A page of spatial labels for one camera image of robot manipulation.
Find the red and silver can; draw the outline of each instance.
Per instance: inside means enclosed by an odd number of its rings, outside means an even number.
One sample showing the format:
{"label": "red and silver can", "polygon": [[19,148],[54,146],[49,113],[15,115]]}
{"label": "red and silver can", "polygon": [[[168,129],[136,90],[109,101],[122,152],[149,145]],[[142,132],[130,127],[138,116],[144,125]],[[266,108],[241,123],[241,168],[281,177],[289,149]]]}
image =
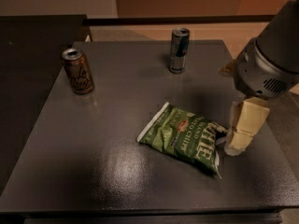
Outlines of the red and silver can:
{"label": "red and silver can", "polygon": [[81,49],[67,49],[63,52],[64,70],[74,93],[85,94],[93,90],[93,77],[87,58]]}
{"label": "red and silver can", "polygon": [[181,73],[185,69],[189,37],[190,31],[187,28],[172,31],[169,70],[173,73]]}

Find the snack bag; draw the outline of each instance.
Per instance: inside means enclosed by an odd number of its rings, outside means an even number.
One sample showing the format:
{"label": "snack bag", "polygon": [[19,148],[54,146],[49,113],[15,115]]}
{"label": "snack bag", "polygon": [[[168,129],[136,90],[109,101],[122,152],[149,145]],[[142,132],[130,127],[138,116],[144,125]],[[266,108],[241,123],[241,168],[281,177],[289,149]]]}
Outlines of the snack bag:
{"label": "snack bag", "polygon": [[167,102],[137,137],[137,142],[193,163],[205,173],[219,175],[215,143],[226,134],[220,124]]}

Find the wall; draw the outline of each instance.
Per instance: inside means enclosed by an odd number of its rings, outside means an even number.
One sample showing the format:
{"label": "wall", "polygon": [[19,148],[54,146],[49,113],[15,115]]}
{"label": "wall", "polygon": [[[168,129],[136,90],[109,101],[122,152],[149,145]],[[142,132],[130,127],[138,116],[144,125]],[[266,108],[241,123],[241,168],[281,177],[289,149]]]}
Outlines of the wall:
{"label": "wall", "polygon": [[0,0],[0,16],[87,14],[117,17],[116,0]]}

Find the can lid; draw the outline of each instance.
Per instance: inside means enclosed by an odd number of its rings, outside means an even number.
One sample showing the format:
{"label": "can lid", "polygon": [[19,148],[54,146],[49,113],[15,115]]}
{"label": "can lid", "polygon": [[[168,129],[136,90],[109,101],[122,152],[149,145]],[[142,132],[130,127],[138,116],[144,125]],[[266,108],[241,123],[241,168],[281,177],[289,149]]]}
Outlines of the can lid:
{"label": "can lid", "polygon": [[172,33],[177,36],[188,36],[190,34],[190,31],[187,28],[178,27],[172,30]]}
{"label": "can lid", "polygon": [[74,60],[80,58],[82,55],[83,55],[83,52],[81,49],[66,49],[63,52],[62,57],[65,60],[74,61]]}

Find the black table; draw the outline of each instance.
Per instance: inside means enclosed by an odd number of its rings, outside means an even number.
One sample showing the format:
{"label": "black table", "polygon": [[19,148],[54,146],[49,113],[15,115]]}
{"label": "black table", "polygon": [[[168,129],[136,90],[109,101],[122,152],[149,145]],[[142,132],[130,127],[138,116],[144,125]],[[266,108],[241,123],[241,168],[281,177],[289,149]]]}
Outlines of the black table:
{"label": "black table", "polygon": [[136,142],[165,101],[228,126],[231,102],[242,100],[234,82],[217,74],[231,59],[222,41],[192,42],[180,75],[167,69],[169,46],[75,43],[87,54],[95,90],[74,94],[61,70],[0,212],[34,217],[27,223],[70,223],[44,217],[75,216],[95,216],[84,219],[94,223],[246,223],[277,221],[276,212],[299,206],[298,182],[267,124],[239,157],[218,148],[222,179]]}
{"label": "black table", "polygon": [[61,69],[60,51],[91,35],[85,20],[0,17],[0,195]]}

